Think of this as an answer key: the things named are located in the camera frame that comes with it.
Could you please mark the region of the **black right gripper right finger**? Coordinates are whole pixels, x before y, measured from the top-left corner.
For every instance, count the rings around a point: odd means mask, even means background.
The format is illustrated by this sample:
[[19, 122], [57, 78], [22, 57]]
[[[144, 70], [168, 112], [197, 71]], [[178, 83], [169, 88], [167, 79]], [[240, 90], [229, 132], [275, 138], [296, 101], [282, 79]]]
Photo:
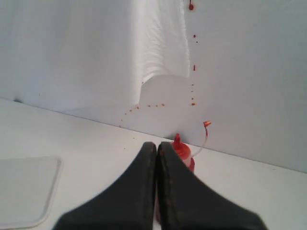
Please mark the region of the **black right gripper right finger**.
[[158, 147], [157, 198], [163, 230], [265, 230], [256, 213], [203, 183], [169, 142]]

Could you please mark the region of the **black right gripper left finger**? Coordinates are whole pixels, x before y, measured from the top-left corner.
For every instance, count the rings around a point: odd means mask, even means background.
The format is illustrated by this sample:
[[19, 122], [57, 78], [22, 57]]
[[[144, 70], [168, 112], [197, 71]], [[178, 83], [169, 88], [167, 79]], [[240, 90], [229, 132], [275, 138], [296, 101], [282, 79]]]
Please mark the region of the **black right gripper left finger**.
[[157, 149], [144, 142], [126, 171], [102, 193], [63, 214], [55, 230], [151, 230]]

